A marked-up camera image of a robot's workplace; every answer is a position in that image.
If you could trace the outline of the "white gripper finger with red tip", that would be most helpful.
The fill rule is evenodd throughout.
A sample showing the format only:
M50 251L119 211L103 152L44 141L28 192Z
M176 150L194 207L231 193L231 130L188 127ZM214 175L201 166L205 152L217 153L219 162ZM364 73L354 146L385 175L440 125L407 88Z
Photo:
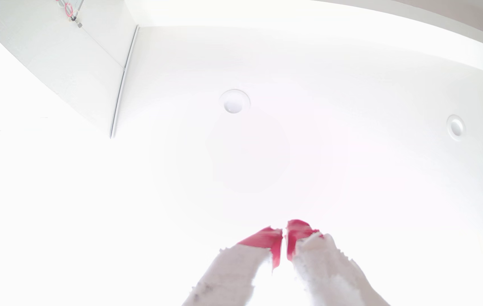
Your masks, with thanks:
M287 259L311 305L389 305L330 234L292 219L286 226L286 242Z
M220 249L183 305L248 305L264 274L279 267L283 230L270 226Z

